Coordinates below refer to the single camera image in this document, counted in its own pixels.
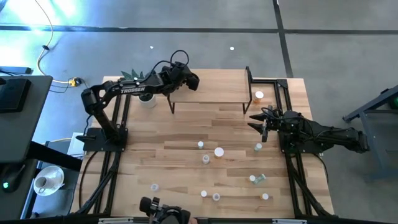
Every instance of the camera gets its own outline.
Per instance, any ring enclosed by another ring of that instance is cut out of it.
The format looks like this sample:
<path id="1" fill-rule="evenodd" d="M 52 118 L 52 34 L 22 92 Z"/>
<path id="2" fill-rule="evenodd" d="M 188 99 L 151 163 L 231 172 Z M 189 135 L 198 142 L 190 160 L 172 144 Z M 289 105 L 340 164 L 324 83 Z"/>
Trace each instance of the camera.
<path id="1" fill-rule="evenodd" d="M 144 212 L 148 217 L 153 216 L 150 224 L 168 224 L 179 223 L 188 224 L 191 213 L 182 210 L 177 206 L 162 205 L 159 203 L 160 199 L 154 197 L 153 200 L 147 197 L 142 197 L 139 203 L 139 210 Z"/>

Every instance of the white label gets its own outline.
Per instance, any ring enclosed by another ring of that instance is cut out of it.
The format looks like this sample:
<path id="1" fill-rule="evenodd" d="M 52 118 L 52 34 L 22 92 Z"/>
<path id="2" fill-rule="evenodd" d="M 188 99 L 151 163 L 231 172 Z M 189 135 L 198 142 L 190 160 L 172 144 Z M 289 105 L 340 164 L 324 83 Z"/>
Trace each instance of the white label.
<path id="1" fill-rule="evenodd" d="M 128 88 L 125 90 L 121 90 L 122 93 L 134 93 L 134 92 L 138 92 L 138 91 L 144 91 L 145 87 L 138 87 L 138 88 Z"/>

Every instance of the gray concrete floor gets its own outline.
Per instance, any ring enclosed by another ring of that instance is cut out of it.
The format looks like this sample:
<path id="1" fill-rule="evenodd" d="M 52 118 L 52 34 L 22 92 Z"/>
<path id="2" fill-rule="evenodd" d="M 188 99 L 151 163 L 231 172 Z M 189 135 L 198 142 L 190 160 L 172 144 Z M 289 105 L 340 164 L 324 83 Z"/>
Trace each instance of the gray concrete floor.
<path id="1" fill-rule="evenodd" d="M 9 0 L 0 12 L 2 25 L 47 25 L 33 1 L 19 2 L 22 0 Z M 272 0 L 41 2 L 55 25 L 277 28 Z M 285 29 L 398 29 L 397 1 L 279 0 L 279 4 Z M 0 30 L 1 65 L 35 68 L 49 34 Z M 345 127 L 343 115 L 398 83 L 398 35 L 289 34 L 286 40 L 293 76 L 305 79 L 313 118 L 321 124 Z M 287 76 L 278 34 L 56 32 L 52 50 L 41 65 L 56 79 L 82 77 L 94 85 L 105 75 L 120 75 L 121 70 L 148 71 L 177 49 L 190 54 L 191 68 L 249 65 L 255 77 Z M 74 131 L 83 131 L 86 113 L 80 100 L 82 89 L 49 94 L 35 141 L 67 138 Z M 358 121 L 351 125 L 361 128 Z M 325 162 L 337 215 L 394 223 L 398 220 L 398 181 L 364 181 L 374 172 L 370 153 L 356 154 L 335 147 L 325 153 Z"/>

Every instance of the yellow cable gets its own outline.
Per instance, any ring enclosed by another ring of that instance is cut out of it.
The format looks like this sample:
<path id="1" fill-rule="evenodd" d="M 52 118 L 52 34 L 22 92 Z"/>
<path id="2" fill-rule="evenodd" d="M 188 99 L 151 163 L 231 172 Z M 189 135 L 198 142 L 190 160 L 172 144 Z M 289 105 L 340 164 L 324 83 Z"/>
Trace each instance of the yellow cable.
<path id="1" fill-rule="evenodd" d="M 54 35 L 54 30 L 53 30 L 53 27 L 52 27 L 52 23 L 51 23 L 51 20 L 50 20 L 49 16 L 47 15 L 47 13 L 45 13 L 43 7 L 39 4 L 39 2 L 37 2 L 37 0 L 35 0 L 35 2 L 36 2 L 37 5 L 41 8 L 41 10 L 43 11 L 43 13 L 45 14 L 45 16 L 47 17 L 47 19 L 49 20 L 49 23 L 50 23 L 50 27 L 51 27 L 51 38 L 50 38 L 50 40 L 47 42 L 47 45 L 46 45 L 46 46 L 49 46 L 50 43 L 51 43 L 52 37 L 53 37 L 53 35 Z M 39 57 L 38 57 L 38 59 L 37 59 L 37 68 L 39 69 L 39 71 L 40 71 L 40 73 L 41 73 L 42 75 L 46 75 L 46 74 L 42 71 L 42 69 L 40 68 L 40 61 L 41 61 L 42 58 L 43 58 L 44 51 L 45 51 L 45 49 L 42 50 L 42 52 L 40 53 L 40 55 L 39 55 Z M 57 82 L 57 83 L 66 83 L 66 84 L 69 85 L 68 81 L 59 81 L 59 80 L 54 80 L 54 79 L 53 79 L 52 81 L 53 81 L 53 82 Z"/>

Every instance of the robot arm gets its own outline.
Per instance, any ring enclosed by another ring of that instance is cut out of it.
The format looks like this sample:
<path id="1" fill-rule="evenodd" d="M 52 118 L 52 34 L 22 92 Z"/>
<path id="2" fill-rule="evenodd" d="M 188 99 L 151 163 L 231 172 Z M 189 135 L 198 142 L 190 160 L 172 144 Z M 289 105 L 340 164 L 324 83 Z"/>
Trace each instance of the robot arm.
<path id="1" fill-rule="evenodd" d="M 159 73 L 155 73 L 152 69 L 152 72 L 143 80 L 120 79 L 117 82 L 107 81 L 101 85 L 92 86 L 83 91 L 81 98 L 86 112 L 94 116 L 103 128 L 105 138 L 117 141 L 119 131 L 103 111 L 113 97 L 124 94 L 144 96 L 160 93 L 167 96 L 183 84 L 191 90 L 197 90 L 199 81 L 198 76 L 192 73 L 184 63 L 175 62 L 171 63 L 170 67 L 164 66 Z"/>
<path id="2" fill-rule="evenodd" d="M 272 130 L 281 133 L 279 137 L 286 150 L 292 148 L 286 145 L 289 144 L 301 152 L 320 153 L 336 144 L 358 153 L 369 151 L 366 135 L 354 128 L 323 126 L 305 119 L 301 113 L 286 111 L 280 114 L 279 111 L 272 110 L 271 106 L 262 108 L 262 111 L 250 118 L 263 123 L 248 125 L 262 135 L 263 142 L 267 141 L 268 131 Z"/>

